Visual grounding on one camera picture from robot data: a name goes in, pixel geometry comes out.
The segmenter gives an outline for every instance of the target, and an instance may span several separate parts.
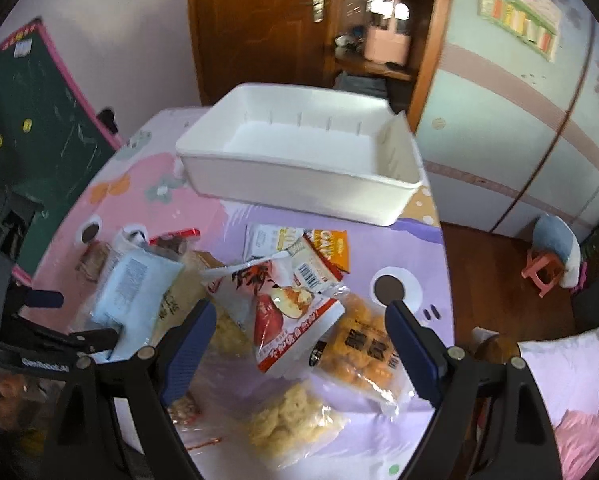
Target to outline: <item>pink stool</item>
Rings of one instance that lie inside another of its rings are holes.
[[[542,269],[544,269],[544,272],[548,275],[548,283],[542,281],[537,275],[537,272]],[[564,264],[555,253],[544,251],[538,253],[537,256],[533,258],[533,249],[529,249],[529,252],[526,255],[526,268],[521,272],[521,276],[533,280],[539,289],[539,296],[541,298],[559,283],[563,274]]]

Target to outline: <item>white storage bin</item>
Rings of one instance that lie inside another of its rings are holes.
[[[420,185],[403,114],[375,97],[243,84],[177,140],[200,194],[376,225]]]

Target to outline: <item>poster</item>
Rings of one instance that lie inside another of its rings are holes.
[[[555,60],[562,13],[551,0],[480,0],[479,13]]]

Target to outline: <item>white pillow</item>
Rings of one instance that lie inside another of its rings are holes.
[[[519,343],[539,388],[551,424],[566,410],[599,413],[599,336],[595,330],[557,341]]]

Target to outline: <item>green chalkboard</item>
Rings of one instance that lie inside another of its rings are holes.
[[[30,276],[70,208],[117,146],[70,77],[41,20],[0,45],[0,187],[42,205],[17,261]]]

